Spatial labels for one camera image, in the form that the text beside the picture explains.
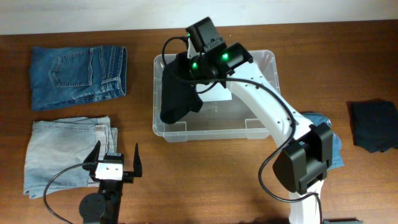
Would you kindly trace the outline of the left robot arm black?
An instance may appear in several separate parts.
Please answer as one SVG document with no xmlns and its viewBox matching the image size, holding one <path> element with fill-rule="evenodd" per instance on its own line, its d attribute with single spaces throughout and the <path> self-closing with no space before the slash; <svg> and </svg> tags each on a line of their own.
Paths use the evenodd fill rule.
<svg viewBox="0 0 398 224">
<path fill-rule="evenodd" d="M 96 193 L 85 196 L 79 205 L 79 213 L 84 223 L 117 223 L 123 185 L 132 184 L 136 177 L 142 177 L 142 163 L 139 148 L 135 146 L 132 171 L 124 170 L 124 154 L 108 152 L 99 159 L 101 143 L 84 160 L 83 169 L 90 178 L 99 183 Z"/>
</svg>

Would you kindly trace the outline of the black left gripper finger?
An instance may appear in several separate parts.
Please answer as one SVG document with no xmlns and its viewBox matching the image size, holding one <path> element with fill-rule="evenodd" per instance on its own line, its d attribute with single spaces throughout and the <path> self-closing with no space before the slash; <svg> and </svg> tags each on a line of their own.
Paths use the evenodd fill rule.
<svg viewBox="0 0 398 224">
<path fill-rule="evenodd" d="M 133 169 L 135 177 L 142 177 L 142 162 L 139 155 L 139 146 L 136 143 L 134 148 L 134 160 L 133 160 Z"/>
<path fill-rule="evenodd" d="M 93 150 L 87 155 L 86 159 L 83 161 L 82 168 L 84 170 L 95 170 L 98 163 L 99 153 L 100 153 L 101 142 L 97 141 Z"/>
</svg>

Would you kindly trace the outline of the blue garment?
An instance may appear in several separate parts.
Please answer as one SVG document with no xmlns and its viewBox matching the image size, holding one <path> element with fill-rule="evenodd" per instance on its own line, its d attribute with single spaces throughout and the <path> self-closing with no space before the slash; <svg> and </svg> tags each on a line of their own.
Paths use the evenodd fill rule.
<svg viewBox="0 0 398 224">
<path fill-rule="evenodd" d="M 322 115 L 322 114 L 316 113 L 316 112 L 305 112 L 305 113 L 302 113 L 302 115 L 304 117 L 306 117 L 307 119 L 309 119 L 315 126 L 325 123 L 330 128 L 332 127 L 331 120 L 328 117 L 326 117 L 325 115 Z M 342 147 L 343 147 L 343 144 L 341 142 L 340 137 L 336 133 L 333 133 L 332 163 L 331 163 L 331 166 L 328 168 L 328 170 L 332 170 L 332 169 L 336 169 L 336 168 L 344 166 L 343 158 L 340 153 Z"/>
</svg>

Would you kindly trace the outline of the black garment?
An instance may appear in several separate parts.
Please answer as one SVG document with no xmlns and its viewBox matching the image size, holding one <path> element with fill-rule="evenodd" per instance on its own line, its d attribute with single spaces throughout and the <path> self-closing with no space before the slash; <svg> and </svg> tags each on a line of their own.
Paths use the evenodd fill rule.
<svg viewBox="0 0 398 224">
<path fill-rule="evenodd" d="M 180 121 L 190 111 L 199 112 L 203 101 L 198 96 L 195 88 L 189 84 L 179 82 L 174 75 L 189 74 L 189 61 L 187 52 L 179 53 L 175 60 L 165 67 L 162 73 L 162 103 L 160 119 L 166 124 L 174 124 Z"/>
</svg>

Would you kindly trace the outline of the dark navy garment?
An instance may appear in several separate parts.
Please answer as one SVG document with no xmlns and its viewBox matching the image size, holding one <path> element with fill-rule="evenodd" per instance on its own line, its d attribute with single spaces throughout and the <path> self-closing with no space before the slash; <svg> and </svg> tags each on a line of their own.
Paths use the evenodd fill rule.
<svg viewBox="0 0 398 224">
<path fill-rule="evenodd" d="M 397 108 L 390 101 L 351 103 L 353 141 L 370 153 L 397 149 Z"/>
</svg>

